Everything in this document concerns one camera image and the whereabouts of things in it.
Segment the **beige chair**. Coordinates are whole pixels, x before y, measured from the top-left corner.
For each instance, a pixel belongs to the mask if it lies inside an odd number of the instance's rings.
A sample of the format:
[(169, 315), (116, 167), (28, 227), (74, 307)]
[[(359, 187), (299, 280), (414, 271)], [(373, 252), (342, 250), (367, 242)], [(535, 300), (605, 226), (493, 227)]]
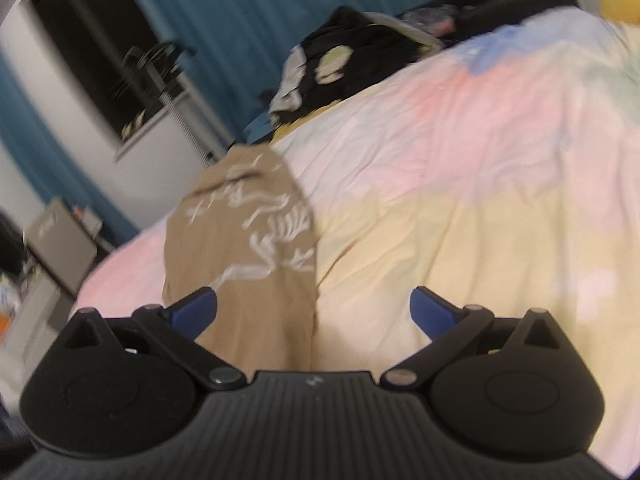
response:
[(76, 297), (98, 262), (102, 229), (91, 208), (70, 209), (57, 197), (26, 228), (24, 240), (47, 274)]

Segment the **pastel tie-dye bedsheet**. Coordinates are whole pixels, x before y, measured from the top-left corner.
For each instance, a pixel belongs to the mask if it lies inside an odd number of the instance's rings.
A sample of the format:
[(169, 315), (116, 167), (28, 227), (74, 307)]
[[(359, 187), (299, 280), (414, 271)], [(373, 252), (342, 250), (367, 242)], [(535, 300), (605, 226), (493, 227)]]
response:
[(639, 31), (575, 8), (416, 63), (274, 147), (314, 212), (312, 370), (426, 344), (410, 292), (549, 311), (603, 392), (590, 451), (639, 463)]

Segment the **yellow towel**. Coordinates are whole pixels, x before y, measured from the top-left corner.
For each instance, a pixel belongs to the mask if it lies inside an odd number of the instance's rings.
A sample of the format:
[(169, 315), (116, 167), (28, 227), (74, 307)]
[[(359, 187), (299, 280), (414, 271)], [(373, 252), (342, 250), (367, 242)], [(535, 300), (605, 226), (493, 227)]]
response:
[(276, 143), (284, 139), (295, 129), (299, 128), (303, 124), (306, 124), (306, 122), (309, 122), (311, 119), (314, 119), (315, 117), (323, 114), (327, 110), (330, 110), (332, 107), (334, 107), (337, 104), (340, 104), (340, 101), (334, 101), (331, 104), (319, 107), (316, 110), (313, 110), (312, 112), (310, 112), (309, 114), (295, 119), (294, 122), (286, 122), (285, 124), (277, 126), (277, 128), (275, 128), (273, 131), (273, 137), (271, 139), (271, 143)]

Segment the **cream knit item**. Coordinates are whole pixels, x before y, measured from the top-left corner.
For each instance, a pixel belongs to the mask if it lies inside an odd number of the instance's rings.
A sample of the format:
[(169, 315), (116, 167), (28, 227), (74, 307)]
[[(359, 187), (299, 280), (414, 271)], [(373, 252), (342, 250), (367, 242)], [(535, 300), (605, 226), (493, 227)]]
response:
[(332, 84), (344, 77), (344, 68), (352, 56), (349, 46), (337, 46), (326, 52), (314, 71), (317, 84)]

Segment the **dark window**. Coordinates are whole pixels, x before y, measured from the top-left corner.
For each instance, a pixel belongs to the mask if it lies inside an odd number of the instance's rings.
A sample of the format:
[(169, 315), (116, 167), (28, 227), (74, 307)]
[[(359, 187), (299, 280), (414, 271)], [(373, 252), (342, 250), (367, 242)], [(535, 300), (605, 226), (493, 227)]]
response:
[(163, 108), (140, 58), (160, 40), (136, 0), (29, 0), (52, 44), (125, 142)]

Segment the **blue curtain left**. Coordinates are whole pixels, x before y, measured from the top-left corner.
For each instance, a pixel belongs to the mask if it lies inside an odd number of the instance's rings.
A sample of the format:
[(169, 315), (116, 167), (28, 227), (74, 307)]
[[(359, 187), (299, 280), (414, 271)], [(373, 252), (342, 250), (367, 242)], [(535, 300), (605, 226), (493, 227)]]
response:
[(91, 208), (114, 246), (139, 234), (58, 144), (6, 61), (1, 62), (1, 141), (44, 202), (57, 197), (67, 206)]

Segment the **black sofa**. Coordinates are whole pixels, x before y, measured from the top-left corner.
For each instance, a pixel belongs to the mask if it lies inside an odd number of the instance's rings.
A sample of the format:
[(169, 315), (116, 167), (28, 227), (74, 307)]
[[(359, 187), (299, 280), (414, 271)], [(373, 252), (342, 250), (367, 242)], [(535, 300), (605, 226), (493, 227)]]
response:
[(445, 46), (517, 25), (534, 15), (578, 0), (433, 0), (401, 14), (407, 24), (438, 38)]

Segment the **tan printed t-shirt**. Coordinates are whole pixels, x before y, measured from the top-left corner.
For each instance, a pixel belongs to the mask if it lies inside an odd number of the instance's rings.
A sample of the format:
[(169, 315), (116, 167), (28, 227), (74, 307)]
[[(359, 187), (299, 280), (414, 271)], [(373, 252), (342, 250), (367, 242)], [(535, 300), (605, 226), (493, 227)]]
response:
[(318, 298), (314, 215), (269, 146), (235, 146), (166, 221), (163, 300), (208, 286), (215, 321), (196, 340), (247, 375), (311, 367)]

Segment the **garment steamer pole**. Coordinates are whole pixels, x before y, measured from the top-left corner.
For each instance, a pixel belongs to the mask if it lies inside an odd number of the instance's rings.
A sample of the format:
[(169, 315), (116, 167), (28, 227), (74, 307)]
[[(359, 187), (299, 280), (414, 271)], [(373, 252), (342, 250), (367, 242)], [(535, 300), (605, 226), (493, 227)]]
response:
[(192, 47), (166, 40), (146, 52), (131, 47), (122, 65), (154, 89), (163, 111), (175, 119), (198, 157), (209, 166), (223, 159), (235, 140), (180, 66), (180, 58), (195, 55)]

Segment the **black clothes pile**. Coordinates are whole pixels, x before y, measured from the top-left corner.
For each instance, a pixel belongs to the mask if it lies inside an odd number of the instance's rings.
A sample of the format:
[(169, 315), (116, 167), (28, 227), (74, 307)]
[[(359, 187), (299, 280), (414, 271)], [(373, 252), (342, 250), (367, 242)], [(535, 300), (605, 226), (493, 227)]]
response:
[(393, 16), (340, 6), (292, 47), (268, 108), (274, 128), (342, 102), (444, 48)]

